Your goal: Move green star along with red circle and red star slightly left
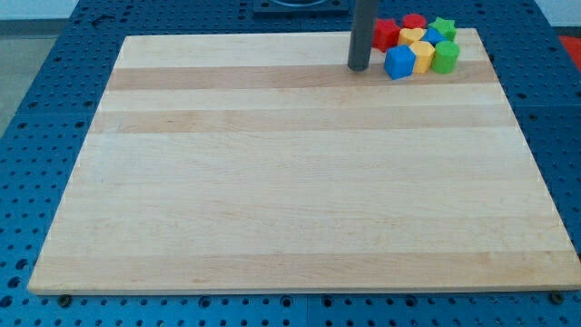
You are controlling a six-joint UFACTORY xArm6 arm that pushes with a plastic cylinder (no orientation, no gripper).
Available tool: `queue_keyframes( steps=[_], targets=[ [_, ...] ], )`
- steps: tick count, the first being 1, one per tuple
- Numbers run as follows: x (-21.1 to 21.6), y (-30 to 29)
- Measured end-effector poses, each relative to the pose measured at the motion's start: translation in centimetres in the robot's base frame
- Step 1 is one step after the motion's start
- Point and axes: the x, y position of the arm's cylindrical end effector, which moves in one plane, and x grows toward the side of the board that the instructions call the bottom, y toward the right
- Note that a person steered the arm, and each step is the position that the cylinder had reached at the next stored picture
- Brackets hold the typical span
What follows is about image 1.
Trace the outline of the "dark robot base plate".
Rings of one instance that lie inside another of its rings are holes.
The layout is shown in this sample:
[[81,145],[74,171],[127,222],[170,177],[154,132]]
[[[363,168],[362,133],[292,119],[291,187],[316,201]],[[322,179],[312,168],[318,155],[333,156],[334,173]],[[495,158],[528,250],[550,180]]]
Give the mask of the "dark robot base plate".
[[350,0],[254,0],[255,16],[347,14]]

